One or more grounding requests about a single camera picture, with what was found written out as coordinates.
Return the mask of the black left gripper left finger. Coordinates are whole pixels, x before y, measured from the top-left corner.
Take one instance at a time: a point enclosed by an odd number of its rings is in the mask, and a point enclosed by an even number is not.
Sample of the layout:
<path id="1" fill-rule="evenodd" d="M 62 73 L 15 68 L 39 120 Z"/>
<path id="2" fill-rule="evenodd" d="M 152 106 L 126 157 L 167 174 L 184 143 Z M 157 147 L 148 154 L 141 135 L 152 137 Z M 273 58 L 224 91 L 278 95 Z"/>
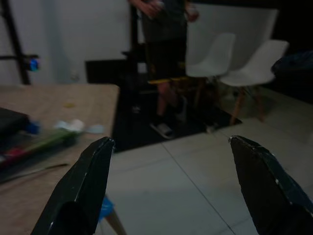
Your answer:
<path id="1" fill-rule="evenodd" d="M 105 197 L 115 142 L 91 143 L 52 192 L 33 235 L 92 235 Z"/>

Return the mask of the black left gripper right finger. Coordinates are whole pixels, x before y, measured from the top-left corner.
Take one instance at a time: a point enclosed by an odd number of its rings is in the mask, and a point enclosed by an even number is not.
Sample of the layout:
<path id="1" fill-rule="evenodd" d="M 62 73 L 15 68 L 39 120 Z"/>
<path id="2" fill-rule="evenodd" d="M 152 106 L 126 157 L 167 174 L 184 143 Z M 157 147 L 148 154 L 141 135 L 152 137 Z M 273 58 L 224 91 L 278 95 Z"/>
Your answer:
<path id="1" fill-rule="evenodd" d="M 313 202 L 259 143 L 229 138 L 238 181 L 254 226 L 260 235 L 311 235 Z"/>

